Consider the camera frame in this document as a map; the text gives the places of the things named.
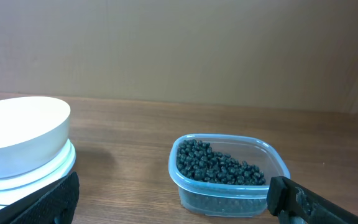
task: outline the beige wall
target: beige wall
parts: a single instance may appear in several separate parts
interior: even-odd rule
[[[356,0],[0,0],[0,91],[350,111]]]

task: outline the table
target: table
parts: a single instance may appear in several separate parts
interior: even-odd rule
[[[0,93],[0,100],[24,96]],[[252,136],[271,144],[291,179],[358,215],[358,115],[62,97],[80,201],[73,223],[278,223],[206,217],[180,205],[168,174],[176,138],[190,133]]]

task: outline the stack of dishes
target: stack of dishes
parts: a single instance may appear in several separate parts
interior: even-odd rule
[[[67,175],[70,106],[42,96],[0,101],[0,209]]]

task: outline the blue container rim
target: blue container rim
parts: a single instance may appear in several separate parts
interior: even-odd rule
[[[178,138],[172,146],[172,150],[169,156],[168,171],[170,177],[179,187],[196,194],[214,196],[214,197],[230,197],[230,198],[243,198],[243,199],[262,199],[266,198],[269,191],[268,185],[263,186],[248,186],[248,185],[227,185],[227,184],[212,184],[207,182],[200,182],[197,180],[191,180],[182,175],[176,166],[176,154],[179,143],[186,139],[197,138],[216,138],[216,139],[229,139],[235,141],[249,142],[265,149],[280,165],[283,171],[283,176],[290,179],[290,171],[285,165],[282,158],[278,155],[277,151],[266,142],[246,136],[235,136],[227,134],[186,134]]]

